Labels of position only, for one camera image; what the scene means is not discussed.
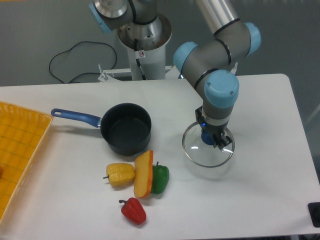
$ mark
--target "pepper stem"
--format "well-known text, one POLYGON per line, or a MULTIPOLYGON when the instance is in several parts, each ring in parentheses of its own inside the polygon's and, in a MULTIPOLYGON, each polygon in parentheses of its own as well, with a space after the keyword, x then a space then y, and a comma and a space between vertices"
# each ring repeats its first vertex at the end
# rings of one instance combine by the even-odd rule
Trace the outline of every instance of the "pepper stem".
POLYGON ((119 203, 120 203, 120 204, 126 204, 127 201, 125 201, 125 200, 119 200, 119 203))

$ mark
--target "yellow bell pepper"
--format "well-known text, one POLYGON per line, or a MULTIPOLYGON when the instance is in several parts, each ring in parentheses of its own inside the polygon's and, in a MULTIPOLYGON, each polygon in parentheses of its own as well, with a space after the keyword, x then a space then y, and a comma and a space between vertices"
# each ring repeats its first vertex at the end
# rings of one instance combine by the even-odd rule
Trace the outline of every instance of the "yellow bell pepper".
POLYGON ((111 163, 106 166, 106 177, 112 187, 129 183, 135 178, 135 169, 129 163, 111 163))

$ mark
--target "green bell pepper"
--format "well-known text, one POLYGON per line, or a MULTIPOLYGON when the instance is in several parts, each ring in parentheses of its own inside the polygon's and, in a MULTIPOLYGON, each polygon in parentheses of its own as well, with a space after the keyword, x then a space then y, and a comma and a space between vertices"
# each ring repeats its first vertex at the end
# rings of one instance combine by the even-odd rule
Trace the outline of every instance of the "green bell pepper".
POLYGON ((151 192, 152 194, 162 194, 168 184, 169 181, 169 169, 166 166, 158 165, 159 162, 156 163, 156 166, 152 166, 152 186, 151 192))

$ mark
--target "plastic vegetable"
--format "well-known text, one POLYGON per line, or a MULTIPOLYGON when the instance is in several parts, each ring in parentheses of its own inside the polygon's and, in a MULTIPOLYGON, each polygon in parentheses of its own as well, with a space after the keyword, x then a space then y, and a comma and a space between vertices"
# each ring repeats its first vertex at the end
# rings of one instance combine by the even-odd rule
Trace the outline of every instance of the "plastic vegetable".
POLYGON ((153 179, 154 151, 149 150, 134 161, 135 178, 133 192, 136 198, 145 198, 151 192, 153 179))
POLYGON ((169 181, 169 169, 166 166, 158 165, 152 166, 153 176, 152 176, 152 194, 162 194, 169 181))
POLYGON ((135 178, 135 169, 129 163, 112 163, 106 166, 104 179, 109 179, 112 187, 117 187, 132 181, 135 178))
POLYGON ((138 199, 130 197, 128 201, 119 200, 119 203, 124 203, 121 212, 131 222, 140 225, 147 219, 146 212, 138 199))

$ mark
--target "blue pot handle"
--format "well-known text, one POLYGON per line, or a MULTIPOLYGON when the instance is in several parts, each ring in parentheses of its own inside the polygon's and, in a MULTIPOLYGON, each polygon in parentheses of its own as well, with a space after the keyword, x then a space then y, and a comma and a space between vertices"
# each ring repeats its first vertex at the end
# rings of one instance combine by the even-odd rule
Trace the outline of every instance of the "blue pot handle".
POLYGON ((58 118, 63 119, 71 119, 76 121, 85 122, 90 124, 96 128, 100 128, 101 118, 98 116, 93 116, 86 113, 76 112, 76 111, 68 111, 59 108, 54 108, 51 111, 51 115, 58 118))

